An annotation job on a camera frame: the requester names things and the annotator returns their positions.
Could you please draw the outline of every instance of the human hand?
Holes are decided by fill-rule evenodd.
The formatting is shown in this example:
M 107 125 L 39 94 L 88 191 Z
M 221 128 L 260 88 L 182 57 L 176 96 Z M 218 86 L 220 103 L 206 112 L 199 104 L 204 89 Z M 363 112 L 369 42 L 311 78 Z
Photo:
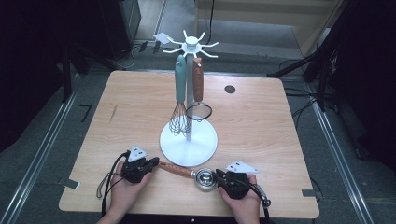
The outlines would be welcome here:
M 142 181 L 138 184 L 132 184 L 125 179 L 121 179 L 122 165 L 123 161 L 120 161 L 117 165 L 116 175 L 111 178 L 111 186 L 113 186 L 111 189 L 111 204 L 105 216 L 98 223 L 119 223 L 134 205 L 140 190 L 149 182 L 151 173 L 143 176 Z
M 255 175 L 247 176 L 251 184 L 257 184 Z M 219 194 L 233 211 L 233 216 L 238 224 L 260 223 L 260 198 L 253 190 L 250 190 L 242 199 L 232 199 L 224 188 L 219 187 Z

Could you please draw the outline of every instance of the wooden handle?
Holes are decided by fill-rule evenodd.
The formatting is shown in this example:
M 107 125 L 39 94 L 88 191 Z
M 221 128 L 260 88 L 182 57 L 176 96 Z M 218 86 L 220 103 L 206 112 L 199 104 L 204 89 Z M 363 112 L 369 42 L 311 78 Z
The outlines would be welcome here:
M 201 102 L 204 99 L 204 68 L 202 58 L 194 58 L 192 67 L 192 84 L 194 101 Z
M 194 171 L 189 170 L 187 168 L 178 166 L 178 165 L 174 165 L 168 162 L 163 162 L 160 161 L 160 163 L 158 164 L 159 167 L 163 168 L 165 171 L 169 171 L 170 173 L 173 173 L 175 175 L 181 175 L 181 176 L 185 176 L 185 177 L 192 177 Z

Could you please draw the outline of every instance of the white round base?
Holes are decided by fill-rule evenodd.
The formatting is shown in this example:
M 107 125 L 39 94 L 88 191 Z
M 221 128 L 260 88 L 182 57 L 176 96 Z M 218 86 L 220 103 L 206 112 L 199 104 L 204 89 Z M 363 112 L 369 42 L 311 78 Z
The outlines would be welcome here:
M 192 121 L 191 140 L 182 133 L 174 135 L 169 123 L 163 127 L 160 137 L 163 155 L 174 164 L 180 166 L 198 166 L 208 161 L 218 147 L 218 135 L 207 121 Z

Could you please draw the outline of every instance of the light blue handle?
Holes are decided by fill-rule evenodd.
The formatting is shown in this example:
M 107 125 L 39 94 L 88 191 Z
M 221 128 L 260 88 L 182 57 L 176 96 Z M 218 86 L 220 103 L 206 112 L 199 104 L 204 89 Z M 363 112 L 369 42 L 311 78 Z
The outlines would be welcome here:
M 175 67 L 176 100 L 184 102 L 186 99 L 186 60 L 178 55 Z

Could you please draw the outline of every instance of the wire whisk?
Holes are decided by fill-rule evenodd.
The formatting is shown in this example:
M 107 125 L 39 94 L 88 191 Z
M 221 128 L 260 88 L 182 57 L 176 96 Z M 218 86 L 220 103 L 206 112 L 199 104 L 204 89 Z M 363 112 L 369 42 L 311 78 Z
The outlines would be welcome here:
M 177 57 L 175 66 L 175 83 L 177 105 L 169 121 L 169 129 L 174 135 L 189 133 L 192 120 L 186 116 L 186 60 L 182 55 Z

